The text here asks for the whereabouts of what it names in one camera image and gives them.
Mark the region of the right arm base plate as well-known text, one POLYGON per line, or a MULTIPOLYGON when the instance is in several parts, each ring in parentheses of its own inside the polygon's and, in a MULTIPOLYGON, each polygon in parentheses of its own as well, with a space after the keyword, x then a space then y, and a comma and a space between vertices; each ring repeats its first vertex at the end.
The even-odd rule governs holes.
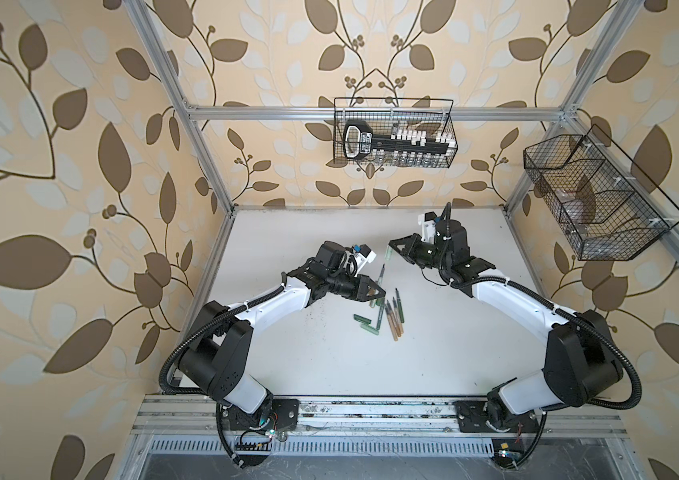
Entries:
POLYGON ((461 433, 531 434, 539 431, 533 412, 517 415, 497 401, 461 400, 453 403, 461 433))

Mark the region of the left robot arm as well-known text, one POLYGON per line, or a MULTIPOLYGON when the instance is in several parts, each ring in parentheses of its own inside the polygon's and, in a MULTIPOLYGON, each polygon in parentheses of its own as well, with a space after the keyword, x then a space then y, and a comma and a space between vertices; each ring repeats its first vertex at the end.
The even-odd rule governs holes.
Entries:
POLYGON ((359 303, 385 297, 385 290, 361 272, 375 257, 367 244, 325 241, 301 266, 283 272, 275 288, 231 305, 203 305, 187 338, 161 366, 161 392, 204 395, 220 406, 267 418, 272 393, 246 372, 255 334, 328 294, 359 303))

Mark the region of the dark green pen cap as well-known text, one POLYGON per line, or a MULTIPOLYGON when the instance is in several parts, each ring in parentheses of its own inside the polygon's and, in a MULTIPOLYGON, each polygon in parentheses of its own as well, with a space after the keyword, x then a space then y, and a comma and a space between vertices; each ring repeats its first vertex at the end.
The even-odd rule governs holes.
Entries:
POLYGON ((359 323, 365 325, 371 325, 371 320, 369 318, 363 317, 361 315, 353 314, 353 319, 359 323))

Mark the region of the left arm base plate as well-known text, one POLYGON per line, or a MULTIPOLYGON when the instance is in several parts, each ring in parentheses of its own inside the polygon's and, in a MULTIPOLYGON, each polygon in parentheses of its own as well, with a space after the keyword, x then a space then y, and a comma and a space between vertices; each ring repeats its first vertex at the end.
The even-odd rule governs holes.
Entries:
POLYGON ((233 405, 220 406, 220 418, 226 420, 233 431, 281 431, 295 430, 298 423, 300 402, 293 398, 266 398, 251 414, 233 405))

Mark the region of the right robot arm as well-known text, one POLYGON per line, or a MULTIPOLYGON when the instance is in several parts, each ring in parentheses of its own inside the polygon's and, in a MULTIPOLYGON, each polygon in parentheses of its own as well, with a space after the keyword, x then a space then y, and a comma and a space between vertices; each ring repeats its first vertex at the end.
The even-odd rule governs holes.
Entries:
POLYGON ((419 232, 389 241, 391 250, 420 270, 435 270, 441 286, 499 310, 545 344, 543 368, 493 388, 487 408, 519 416, 583 405, 619 411, 639 406, 639 372, 601 314, 556 304, 473 254, 467 230, 449 206, 419 216, 419 226, 419 232))

